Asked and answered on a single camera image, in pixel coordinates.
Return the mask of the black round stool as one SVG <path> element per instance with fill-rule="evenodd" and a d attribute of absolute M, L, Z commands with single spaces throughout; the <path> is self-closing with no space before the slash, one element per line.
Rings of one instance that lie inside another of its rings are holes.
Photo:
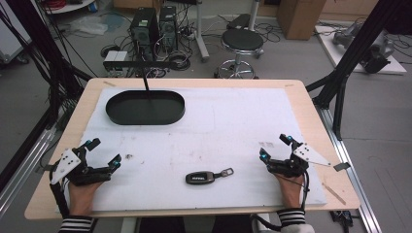
<path fill-rule="evenodd" d="M 222 34 L 222 46 L 235 54 L 234 59 L 224 61 L 214 73 L 216 78 L 222 79 L 252 79 L 258 78 L 251 64 L 242 59 L 243 55 L 253 55 L 260 58 L 263 54 L 263 39 L 248 29 L 228 29 Z"/>

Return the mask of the large black computer tower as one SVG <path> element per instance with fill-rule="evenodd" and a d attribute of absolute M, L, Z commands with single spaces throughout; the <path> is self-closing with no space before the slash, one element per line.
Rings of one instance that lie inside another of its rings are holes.
<path fill-rule="evenodd" d="M 139 8 L 130 24 L 132 40 L 148 61 L 155 61 L 155 43 L 159 39 L 155 8 Z"/>

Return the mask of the person's right hand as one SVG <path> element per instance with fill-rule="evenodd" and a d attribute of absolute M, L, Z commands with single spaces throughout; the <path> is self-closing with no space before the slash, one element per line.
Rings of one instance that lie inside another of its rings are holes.
<path fill-rule="evenodd" d="M 281 174 L 275 174 L 282 193 L 283 205 L 286 209 L 300 209 L 300 191 L 303 185 L 303 177 L 287 178 Z"/>

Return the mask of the grey metal desk leg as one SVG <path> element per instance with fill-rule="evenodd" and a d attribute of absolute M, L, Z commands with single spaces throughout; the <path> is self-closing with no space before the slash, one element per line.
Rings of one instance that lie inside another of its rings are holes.
<path fill-rule="evenodd" d="M 206 44 L 202 37 L 202 0 L 196 1 L 196 30 L 194 31 L 195 41 L 197 43 L 201 61 L 207 62 L 210 58 L 210 54 L 206 48 Z"/>

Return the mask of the aluminium rail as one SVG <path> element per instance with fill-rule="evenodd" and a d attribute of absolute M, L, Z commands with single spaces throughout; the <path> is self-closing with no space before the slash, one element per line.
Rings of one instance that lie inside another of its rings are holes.
<path fill-rule="evenodd" d="M 362 221 L 363 226 L 365 227 L 365 231 L 367 233 L 383 233 L 382 229 L 379 225 L 379 222 L 372 210 L 372 207 L 369 203 L 369 200 L 364 192 L 361 181 L 359 176 L 356 172 L 356 169 L 352 163 L 350 154 L 347 152 L 347 149 L 342 141 L 338 140 L 338 137 L 332 130 L 333 124 L 333 117 L 329 110 L 322 110 L 320 108 L 316 108 L 323 124 L 326 129 L 328 137 L 331 139 L 331 143 L 334 146 L 337 156 L 339 160 L 343 163 L 348 162 L 350 168 L 346 169 L 346 173 L 349 176 L 349 180 L 355 190 L 355 193 L 358 195 L 360 200 L 360 206 L 358 207 L 358 212 L 360 214 L 360 219 Z"/>
<path fill-rule="evenodd" d="M 17 166 L 11 178 L 0 191 L 0 219 L 8 211 L 17 194 L 27 182 L 30 174 L 39 166 L 41 158 L 47 153 L 55 137 L 56 129 L 44 130 L 25 152 L 22 162 Z"/>

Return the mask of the clear plastic bag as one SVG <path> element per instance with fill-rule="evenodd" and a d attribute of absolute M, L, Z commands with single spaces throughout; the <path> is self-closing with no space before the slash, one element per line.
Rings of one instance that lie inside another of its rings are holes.
<path fill-rule="evenodd" d="M 103 35 L 108 25 L 101 22 L 100 17 L 81 17 L 70 23 L 72 31 L 85 32 L 91 35 Z"/>

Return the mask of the black stand bar with rod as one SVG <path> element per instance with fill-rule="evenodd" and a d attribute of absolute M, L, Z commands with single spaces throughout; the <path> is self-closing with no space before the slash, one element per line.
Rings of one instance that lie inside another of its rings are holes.
<path fill-rule="evenodd" d="M 109 68 L 139 68 L 144 70 L 145 68 L 177 68 L 177 62 L 170 62 L 170 61 L 104 61 L 104 66 L 108 66 Z M 143 82 L 145 85 L 144 90 L 138 90 L 138 94 L 143 99 L 152 99 L 155 97 L 159 97 L 160 99 L 169 99 L 174 98 L 178 95 L 178 93 L 174 91 L 167 91 L 167 90 L 150 90 L 148 79 L 146 76 L 143 76 Z"/>

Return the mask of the black car key with keyring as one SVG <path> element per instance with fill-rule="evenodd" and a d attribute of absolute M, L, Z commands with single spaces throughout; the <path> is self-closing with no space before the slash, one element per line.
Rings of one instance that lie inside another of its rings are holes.
<path fill-rule="evenodd" d="M 185 180 L 188 184 L 202 185 L 213 183 L 217 178 L 228 177 L 233 174 L 234 170 L 232 168 L 224 169 L 219 173 L 213 173 L 211 171 L 199 171 L 187 174 Z"/>

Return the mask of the black power strip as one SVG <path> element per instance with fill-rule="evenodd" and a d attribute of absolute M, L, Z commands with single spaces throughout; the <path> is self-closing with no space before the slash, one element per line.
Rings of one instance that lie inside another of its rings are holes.
<path fill-rule="evenodd" d="M 345 227 L 353 226 L 352 215 L 349 211 L 330 211 L 329 213 L 333 222 L 338 222 Z"/>

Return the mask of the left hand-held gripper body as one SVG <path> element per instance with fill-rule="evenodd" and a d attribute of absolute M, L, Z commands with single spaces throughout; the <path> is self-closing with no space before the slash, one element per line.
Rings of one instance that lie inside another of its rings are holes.
<path fill-rule="evenodd" d="M 51 184 L 63 179 L 76 186 L 109 181 L 113 172 L 110 167 L 92 168 L 86 163 L 87 148 L 65 150 L 58 160 L 57 167 L 51 171 Z"/>

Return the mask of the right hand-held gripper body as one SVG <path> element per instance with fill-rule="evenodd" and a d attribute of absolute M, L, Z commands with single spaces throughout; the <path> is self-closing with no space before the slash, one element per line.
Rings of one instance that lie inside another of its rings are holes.
<path fill-rule="evenodd" d="M 300 177 L 307 171 L 310 163 L 323 166 L 331 165 L 325 157 L 307 143 L 293 143 L 289 158 L 279 160 L 267 156 L 266 169 L 269 173 L 281 174 L 287 178 Z"/>

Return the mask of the person's left hand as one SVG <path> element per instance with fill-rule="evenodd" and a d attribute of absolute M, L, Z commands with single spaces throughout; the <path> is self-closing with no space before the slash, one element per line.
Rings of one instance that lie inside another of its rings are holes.
<path fill-rule="evenodd" d="M 92 183 L 87 185 L 76 186 L 69 183 L 71 216 L 90 216 L 95 191 L 101 186 L 101 183 Z"/>

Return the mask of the thin wooden stick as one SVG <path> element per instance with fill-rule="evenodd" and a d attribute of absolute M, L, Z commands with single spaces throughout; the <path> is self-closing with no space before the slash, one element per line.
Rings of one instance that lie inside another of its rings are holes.
<path fill-rule="evenodd" d="M 342 203 L 344 206 L 346 206 L 346 201 L 337 193 L 335 192 L 330 186 L 328 186 L 325 183 L 322 183 L 323 187 L 331 194 L 333 195 L 340 203 Z"/>

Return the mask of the black metal frame post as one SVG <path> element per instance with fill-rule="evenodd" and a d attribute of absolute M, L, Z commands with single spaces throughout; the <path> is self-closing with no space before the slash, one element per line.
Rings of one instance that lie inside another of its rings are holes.
<path fill-rule="evenodd" d="M 49 124 L 58 121 L 60 108 L 74 108 L 84 91 L 81 80 L 88 82 L 91 75 L 68 61 L 58 48 L 48 27 L 31 0 L 5 0 L 31 39 L 28 43 L 0 10 L 0 19 L 29 54 L 42 78 L 49 84 Z"/>
<path fill-rule="evenodd" d="M 359 34 L 347 48 L 336 67 L 324 78 L 306 86 L 308 92 L 319 87 L 322 88 L 321 92 L 313 98 L 314 105 L 322 110 L 327 110 L 330 101 L 335 99 L 332 132 L 339 141 L 342 140 L 341 121 L 346 83 L 355 67 L 377 39 L 379 33 L 405 2 L 406 0 L 379 0 L 365 20 Z"/>

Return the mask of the white board on floor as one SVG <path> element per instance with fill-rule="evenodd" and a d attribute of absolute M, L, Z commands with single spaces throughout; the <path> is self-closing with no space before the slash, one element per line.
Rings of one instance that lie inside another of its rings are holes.
<path fill-rule="evenodd" d="M 336 67 L 346 50 L 343 46 L 335 45 L 332 42 L 334 35 L 334 29 L 332 27 L 316 26 L 315 30 L 318 33 L 318 38 L 322 42 L 332 65 Z M 383 67 L 379 71 L 379 74 L 404 75 L 407 73 L 403 66 L 392 55 L 388 57 L 388 60 L 390 63 Z"/>

